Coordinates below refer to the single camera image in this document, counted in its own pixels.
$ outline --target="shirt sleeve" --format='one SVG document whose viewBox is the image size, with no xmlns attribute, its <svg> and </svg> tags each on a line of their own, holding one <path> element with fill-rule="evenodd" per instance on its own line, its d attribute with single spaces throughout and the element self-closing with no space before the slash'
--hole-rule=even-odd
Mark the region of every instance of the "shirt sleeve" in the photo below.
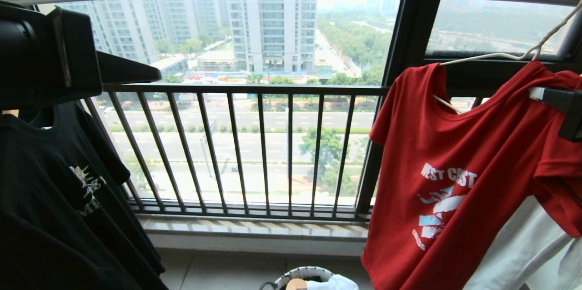
<svg viewBox="0 0 582 290">
<path fill-rule="evenodd" d="M 575 238 L 582 235 L 582 143 L 557 136 L 564 117 L 558 114 L 549 125 L 532 191 L 550 217 Z"/>
<path fill-rule="evenodd" d="M 400 93 L 399 85 L 401 82 L 399 79 L 400 77 L 398 77 L 391 85 L 388 95 L 380 109 L 380 113 L 376 116 L 374 125 L 372 125 L 372 130 L 370 130 L 370 139 L 379 145 L 384 145 L 384 143 L 386 143 L 386 137 L 388 136 L 388 130 L 390 129 L 392 120 L 392 113 L 397 102 L 397 97 Z"/>
<path fill-rule="evenodd" d="M 125 181 L 129 180 L 130 173 L 127 168 L 125 168 L 125 165 L 123 165 L 123 162 L 119 159 L 118 154 L 111 147 L 100 129 L 97 128 L 93 117 L 91 117 L 91 115 L 79 105 L 75 106 L 79 122 L 85 135 L 89 138 L 89 141 L 91 141 L 93 148 L 97 155 L 99 155 L 99 158 L 105 165 L 111 177 L 115 183 L 119 185 L 125 183 Z"/>
</svg>

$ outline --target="road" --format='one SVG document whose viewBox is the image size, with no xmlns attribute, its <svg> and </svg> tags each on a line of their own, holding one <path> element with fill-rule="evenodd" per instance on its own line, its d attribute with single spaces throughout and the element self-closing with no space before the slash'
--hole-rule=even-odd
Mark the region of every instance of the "road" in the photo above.
<svg viewBox="0 0 582 290">
<path fill-rule="evenodd" d="M 124 158 L 133 157 L 133 149 L 124 132 L 112 132 L 116 147 Z M 134 132 L 135 141 L 146 160 L 160 161 L 156 143 L 150 132 Z M 301 139 L 305 133 L 293 134 L 293 161 L 307 162 L 311 161 L 311 154 L 301 155 L 299 144 L 303 143 Z M 239 146 L 241 149 L 241 159 L 243 162 L 262 163 L 261 138 L 259 133 L 239 133 Z M 362 150 L 366 145 L 366 134 L 353 134 L 349 139 L 349 155 L 347 162 L 361 161 Z M 161 132 L 160 139 L 164 146 L 164 151 L 171 161 L 186 161 L 184 149 L 181 145 L 180 137 L 177 132 Z M 195 162 L 212 162 L 208 145 L 206 145 L 206 135 L 204 133 L 186 133 L 186 139 L 192 160 Z M 214 133 L 212 135 L 216 160 L 219 162 L 230 162 L 231 166 L 236 165 L 235 145 L 231 133 Z M 266 156 L 267 162 L 287 162 L 287 134 L 285 133 L 266 133 Z"/>
<path fill-rule="evenodd" d="M 258 112 L 250 111 L 250 100 L 235 101 L 235 118 L 236 124 L 240 128 L 245 126 L 250 129 L 253 125 L 259 125 Z M 216 122 L 216 126 L 221 125 L 231 126 L 231 117 L 228 111 L 226 102 L 222 100 L 211 101 L 206 104 L 206 112 L 208 120 L 212 124 Z M 173 114 L 171 112 L 153 111 L 154 121 L 157 125 L 175 127 Z M 147 125 L 147 120 L 141 110 L 126 111 L 125 117 L 132 128 Z M 180 111 L 181 122 L 183 126 L 201 126 L 202 118 L 197 102 L 187 110 Z M 373 112 L 358 112 L 355 111 L 352 120 L 352 128 L 370 128 L 374 118 Z M 114 111 L 110 111 L 105 115 L 105 120 L 108 125 L 121 126 L 119 118 Z M 282 129 L 287 127 L 287 113 L 285 112 L 265 112 L 264 113 L 265 128 Z M 323 112 L 322 127 L 324 128 L 345 128 L 347 121 L 347 112 Z M 317 127 L 317 112 L 293 112 L 293 129 L 298 126 L 302 128 Z"/>
<path fill-rule="evenodd" d="M 289 200 L 289 180 L 287 177 L 286 164 L 268 164 L 268 182 L 270 203 L 287 203 Z M 154 184 L 163 199 L 176 199 L 168 174 L 162 164 L 150 165 L 151 175 Z M 351 170 L 353 174 L 359 175 L 359 167 L 349 165 L 346 170 Z M 198 200 L 196 188 L 192 174 L 185 162 L 173 162 L 171 164 L 173 176 L 179 190 L 179 194 L 184 201 Z M 195 172 L 200 184 L 202 199 L 205 202 L 220 202 L 217 181 L 208 174 L 204 163 L 195 164 Z M 297 204 L 311 203 L 312 190 L 312 166 L 295 165 L 292 172 L 292 201 Z M 245 192 L 249 203 L 265 202 L 265 185 L 262 172 L 262 164 L 243 164 L 243 177 L 245 178 Z M 138 188 L 139 196 L 142 198 L 153 198 L 152 191 L 146 182 L 141 182 L 133 178 L 135 186 Z M 227 203 L 241 203 L 243 201 L 241 191 L 241 179 L 239 172 L 232 171 L 228 166 L 221 166 L 221 184 L 224 197 Z M 316 204 L 333 204 L 334 193 L 327 193 L 318 189 L 316 193 Z M 353 197 L 341 197 L 339 204 L 353 205 Z"/>
<path fill-rule="evenodd" d="M 316 44 L 322 47 L 322 49 L 316 50 L 316 59 L 326 60 L 326 64 L 331 66 L 335 73 L 347 73 L 349 69 L 343 64 L 341 58 L 319 30 L 316 30 Z"/>
</svg>

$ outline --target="clothes hanger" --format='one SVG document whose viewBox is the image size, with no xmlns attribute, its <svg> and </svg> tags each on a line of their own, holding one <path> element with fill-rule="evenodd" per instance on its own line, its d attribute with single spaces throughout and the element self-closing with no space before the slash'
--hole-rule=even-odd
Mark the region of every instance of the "clothes hanger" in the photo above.
<svg viewBox="0 0 582 290">
<path fill-rule="evenodd" d="M 484 55 L 479 55 L 479 56 L 461 58 L 459 60 L 451 60 L 449 62 L 442 62 L 442 63 L 440 63 L 440 65 L 441 66 L 445 66 L 445 65 L 457 64 L 457 63 L 462 63 L 462 62 L 469 62 L 471 60 L 482 60 L 484 58 L 494 58 L 494 57 L 509 58 L 510 60 L 524 60 L 533 51 L 535 51 L 535 53 L 534 53 L 534 56 L 533 56 L 532 60 L 537 60 L 540 57 L 541 48 L 546 43 L 547 39 L 549 39 L 552 35 L 555 35 L 555 33 L 557 31 L 559 31 L 559 29 L 561 29 L 561 27 L 563 27 L 564 25 L 566 25 L 566 23 L 572 18 L 572 16 L 574 16 L 581 8 L 582 8 L 582 0 L 580 0 L 578 2 L 578 4 L 576 5 L 576 7 L 574 7 L 574 9 L 565 17 L 565 19 L 563 19 L 558 25 L 556 25 L 556 27 L 554 27 L 553 29 L 551 29 L 551 31 L 549 31 L 547 33 L 547 35 L 545 35 L 542 38 L 542 40 L 540 40 L 539 43 L 537 43 L 535 46 L 533 46 L 532 48 L 530 48 L 528 51 L 526 51 L 521 56 L 515 56 L 515 55 L 507 54 L 505 52 L 493 52 L 491 54 L 484 54 Z M 530 98 L 536 99 L 534 97 L 540 97 L 540 91 L 541 91 L 541 89 L 542 88 L 539 88 L 539 89 L 532 88 L 532 89 L 530 89 Z M 453 105 L 451 105 L 449 102 L 447 102 L 447 101 L 445 101 L 445 100 L 437 97 L 436 95 L 433 95 L 433 96 L 435 97 L 436 100 L 438 100 L 439 102 L 442 102 L 443 105 L 448 106 L 449 108 L 455 110 L 458 114 L 460 114 L 460 112 Z"/>
</svg>

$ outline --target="balcony railing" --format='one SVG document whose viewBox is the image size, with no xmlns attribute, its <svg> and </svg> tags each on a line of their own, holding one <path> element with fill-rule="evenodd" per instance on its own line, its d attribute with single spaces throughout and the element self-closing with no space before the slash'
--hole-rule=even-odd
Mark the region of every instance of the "balcony railing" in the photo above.
<svg viewBox="0 0 582 290">
<path fill-rule="evenodd" d="M 115 134 L 110 140 L 120 156 L 125 158 L 126 152 L 135 154 L 135 161 L 125 162 L 134 167 L 130 166 L 132 177 L 127 182 L 127 198 L 138 213 L 290 220 L 366 221 L 369 218 L 381 149 L 368 141 L 366 133 L 382 96 L 386 95 L 385 87 L 153 83 L 108 85 L 105 90 L 108 95 L 96 101 L 87 99 L 85 103 L 103 131 L 110 136 Z M 105 108 L 107 118 L 95 102 Z M 152 112 L 156 102 L 166 105 L 164 112 Z M 241 102 L 245 108 L 237 107 Z M 112 122 L 113 110 L 118 120 Z M 223 120 L 228 120 L 227 126 L 218 128 L 216 120 L 209 118 L 209 114 L 218 113 L 223 114 Z M 189 125 L 183 117 L 187 115 L 191 120 L 197 114 L 201 119 L 198 127 Z M 250 128 L 241 125 L 241 120 L 248 121 L 255 114 L 258 121 Z M 168 125 L 172 121 L 175 128 Z M 267 122 L 282 128 L 268 127 Z M 366 128 L 354 127 L 364 123 Z M 121 139 L 123 133 L 127 142 Z M 225 150 L 221 144 L 230 141 L 227 139 L 230 134 L 233 148 Z M 351 141 L 356 135 L 357 141 Z M 241 149 L 241 137 L 245 138 L 246 150 Z M 179 139 L 178 147 L 173 145 L 173 139 Z M 221 146 L 218 151 L 217 141 Z M 164 166 L 164 174 L 152 172 L 151 157 L 156 150 L 160 157 L 156 161 Z M 229 158 L 224 159 L 227 155 L 224 151 L 234 151 L 236 161 L 229 170 L 226 169 Z M 181 160 L 173 158 L 182 153 Z M 250 156 L 260 159 L 250 160 Z M 352 175 L 346 174 L 347 168 Z M 330 189 L 333 188 L 330 178 L 335 178 L 334 189 Z M 171 185 L 164 189 L 164 194 L 159 187 L 161 180 Z"/>
</svg>

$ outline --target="window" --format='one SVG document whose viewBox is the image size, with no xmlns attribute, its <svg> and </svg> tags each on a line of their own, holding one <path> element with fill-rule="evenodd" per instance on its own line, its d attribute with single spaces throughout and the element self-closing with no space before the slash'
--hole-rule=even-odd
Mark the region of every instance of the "window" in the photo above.
<svg viewBox="0 0 582 290">
<path fill-rule="evenodd" d="M 282 19 L 283 13 L 274 13 L 274 12 L 262 13 L 262 18 L 264 18 L 264 19 Z"/>
<path fill-rule="evenodd" d="M 283 4 L 261 4 L 264 10 L 283 10 Z"/>
<path fill-rule="evenodd" d="M 301 9 L 303 10 L 314 10 L 316 8 L 316 4 L 302 4 Z"/>
<path fill-rule="evenodd" d="M 264 46 L 264 50 L 283 51 L 284 46 L 282 46 L 282 45 L 266 45 L 266 46 Z"/>
<path fill-rule="evenodd" d="M 572 10 L 568 6 L 496 0 L 441 0 L 427 55 L 471 56 L 475 52 L 523 54 Z M 571 23 L 542 47 L 559 56 Z"/>
<path fill-rule="evenodd" d="M 284 38 L 264 38 L 264 43 L 266 44 L 282 44 L 285 42 Z"/>
<path fill-rule="evenodd" d="M 283 27 L 283 21 L 263 21 L 263 27 Z"/>
<path fill-rule="evenodd" d="M 164 66 L 162 69 L 164 75 L 180 75 L 180 78 L 186 76 L 191 81 L 227 82 L 235 86 L 245 84 L 247 76 L 253 73 L 262 75 L 260 82 L 266 84 L 274 81 L 275 77 L 278 78 L 276 81 L 292 82 L 296 85 L 320 81 L 331 85 L 347 85 L 356 82 L 362 85 L 380 84 L 396 16 L 393 8 L 398 7 L 399 0 L 253 1 L 256 2 L 254 5 L 247 5 L 250 0 L 141 0 L 146 11 L 125 10 L 130 7 L 130 0 L 88 0 L 62 5 L 75 5 L 74 9 L 91 12 L 93 28 L 98 31 L 96 39 L 100 38 L 96 48 L 103 52 L 123 55 L 144 64 Z M 295 10 L 297 15 L 293 12 L 290 16 L 284 14 L 282 9 L 285 8 Z M 168 63 L 160 62 L 160 60 L 168 58 L 170 60 L 183 58 L 183 61 L 166 67 Z M 167 105 L 168 100 L 163 91 L 158 93 L 146 91 L 144 95 L 152 105 L 155 101 Z M 204 130 L 201 129 L 204 123 L 198 102 L 192 102 L 196 95 L 194 97 L 175 95 L 177 104 L 184 104 L 180 106 L 179 114 L 182 117 L 185 132 L 192 133 L 188 136 L 195 136 L 196 140 L 202 139 L 206 136 Z M 144 146 L 142 154 L 148 164 L 151 164 L 148 167 L 151 167 L 154 183 L 159 186 L 160 197 L 163 200 L 175 200 L 172 185 L 166 177 L 164 164 L 160 163 L 160 154 L 156 150 L 146 150 L 154 141 L 150 132 L 141 132 L 148 125 L 148 121 L 143 115 L 139 100 L 133 100 L 131 93 L 119 92 L 117 96 L 123 102 L 123 109 L 131 110 L 128 114 L 130 127 L 140 131 L 139 135 L 136 134 L 140 137 L 138 145 Z M 278 118 L 285 116 L 285 107 L 282 102 L 287 102 L 287 98 L 283 97 L 285 96 L 268 95 L 267 97 L 266 95 L 264 97 L 266 105 L 264 126 L 266 132 L 269 133 L 266 137 L 268 139 L 266 141 L 268 176 L 270 185 L 273 185 L 270 187 L 270 201 L 273 205 L 284 204 L 289 200 L 286 191 L 288 175 L 285 166 L 287 162 L 285 131 L 288 126 L 285 125 L 285 119 Z M 99 96 L 100 105 L 112 106 L 107 98 L 108 95 Z M 235 156 L 233 155 L 233 138 L 227 136 L 228 127 L 231 125 L 228 106 L 214 105 L 212 102 L 213 99 L 225 100 L 222 94 L 208 96 L 208 99 L 210 101 L 202 104 L 208 105 L 206 106 L 208 117 L 213 116 L 212 118 L 216 120 L 218 132 L 210 133 L 215 142 L 216 158 L 221 164 L 221 169 L 222 164 L 228 162 L 226 172 L 221 173 L 224 198 L 229 205 L 240 203 L 242 198 L 239 174 L 230 170 L 235 163 L 233 159 Z M 289 128 L 294 133 L 292 155 L 293 160 L 302 163 L 293 164 L 293 182 L 296 182 L 292 193 L 293 204 L 311 203 L 311 190 L 304 191 L 303 189 L 308 188 L 310 180 L 313 180 L 312 165 L 308 164 L 312 157 L 309 154 L 301 155 L 297 148 L 303 143 L 308 129 L 317 127 L 318 100 L 318 95 L 294 97 L 294 104 L 298 106 L 297 110 L 293 110 L 296 117 L 293 118 L 293 125 Z M 353 133 L 349 137 L 349 154 L 339 198 L 339 204 L 344 207 L 355 203 L 368 143 L 366 132 L 369 131 L 373 121 L 376 100 L 372 96 L 358 96 L 355 99 L 355 113 L 351 125 Z M 236 122 L 237 127 L 241 129 L 239 143 L 247 199 L 250 205 L 260 204 L 265 200 L 264 190 L 261 190 L 264 182 L 256 177 L 254 170 L 262 170 L 260 167 L 262 161 L 260 151 L 256 151 L 256 139 L 259 134 L 253 131 L 258 126 L 258 112 L 256 111 L 258 103 L 256 97 L 244 94 L 233 96 L 233 101 L 235 101 L 233 106 L 236 110 L 235 116 L 241 116 L 241 118 L 237 117 Z M 325 107 L 329 109 L 323 112 L 322 131 L 344 128 L 350 103 L 349 97 L 326 95 L 324 102 Z M 172 112 L 166 108 L 167 106 L 155 107 L 154 122 L 160 130 L 164 128 L 163 136 L 178 146 L 178 150 L 170 150 L 168 147 L 166 154 L 171 161 L 171 168 L 180 171 L 175 172 L 175 179 L 182 198 L 196 201 L 198 200 L 197 193 L 187 165 L 183 163 L 174 165 L 174 162 L 185 161 L 185 157 L 180 147 Z M 126 141 L 126 137 L 125 140 L 123 139 L 125 133 L 119 129 L 119 122 L 114 122 L 115 118 L 116 114 L 108 114 L 105 120 L 114 131 L 113 138 L 118 142 L 120 156 L 125 159 L 128 168 L 139 170 L 139 163 L 132 156 L 131 145 Z M 343 146 L 342 137 L 343 133 L 339 131 L 337 133 L 338 147 Z M 214 173 L 212 167 L 210 175 L 206 173 L 204 153 L 207 154 L 208 162 L 212 166 L 208 145 L 192 150 L 193 159 L 201 166 L 198 168 L 197 165 L 197 172 L 198 170 L 204 172 L 197 173 L 201 196 L 205 201 L 220 202 L 216 179 L 212 178 Z M 334 153 L 330 157 L 340 156 L 341 153 Z M 333 158 L 328 161 L 326 172 L 322 171 L 323 169 L 320 170 L 322 176 L 316 189 L 316 205 L 333 204 L 336 184 L 328 180 L 337 180 L 337 169 L 334 166 L 338 166 L 338 161 Z M 152 190 L 144 178 L 140 180 L 138 177 L 134 181 L 140 197 L 153 198 Z"/>
<path fill-rule="evenodd" d="M 277 29 L 277 30 L 271 30 L 271 29 L 266 29 L 262 31 L 263 35 L 283 35 L 283 30 L 281 29 Z"/>
</svg>

